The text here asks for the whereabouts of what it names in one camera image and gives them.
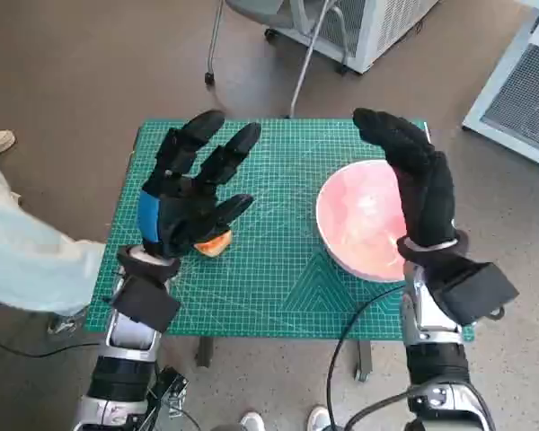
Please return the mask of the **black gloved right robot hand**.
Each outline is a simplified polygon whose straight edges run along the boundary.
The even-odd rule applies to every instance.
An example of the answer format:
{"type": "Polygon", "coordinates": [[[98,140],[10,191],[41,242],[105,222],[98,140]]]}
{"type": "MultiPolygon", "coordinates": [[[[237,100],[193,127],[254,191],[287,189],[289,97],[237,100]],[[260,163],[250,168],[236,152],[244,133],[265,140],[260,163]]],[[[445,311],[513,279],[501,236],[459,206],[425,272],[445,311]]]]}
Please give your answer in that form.
{"type": "Polygon", "coordinates": [[[422,248],[454,241],[454,183],[446,155],[402,117],[357,108],[352,119],[362,140],[382,148],[393,169],[407,237],[422,248]]]}

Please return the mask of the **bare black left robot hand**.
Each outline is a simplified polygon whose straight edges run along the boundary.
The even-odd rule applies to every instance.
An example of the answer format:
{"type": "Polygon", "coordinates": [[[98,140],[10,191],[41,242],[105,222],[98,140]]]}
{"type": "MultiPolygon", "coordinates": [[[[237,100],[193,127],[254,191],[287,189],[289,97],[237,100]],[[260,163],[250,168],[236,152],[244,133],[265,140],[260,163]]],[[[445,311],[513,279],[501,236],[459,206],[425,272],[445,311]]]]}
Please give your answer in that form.
{"type": "Polygon", "coordinates": [[[137,226],[147,253],[164,259],[188,254],[195,245],[230,231],[230,224],[253,203],[250,194],[219,202],[217,188],[237,173],[261,136],[261,125],[246,124],[219,145],[191,177],[198,151],[225,123],[220,110],[208,110],[181,128],[169,128],[155,156],[155,167],[141,189],[137,226]]]}

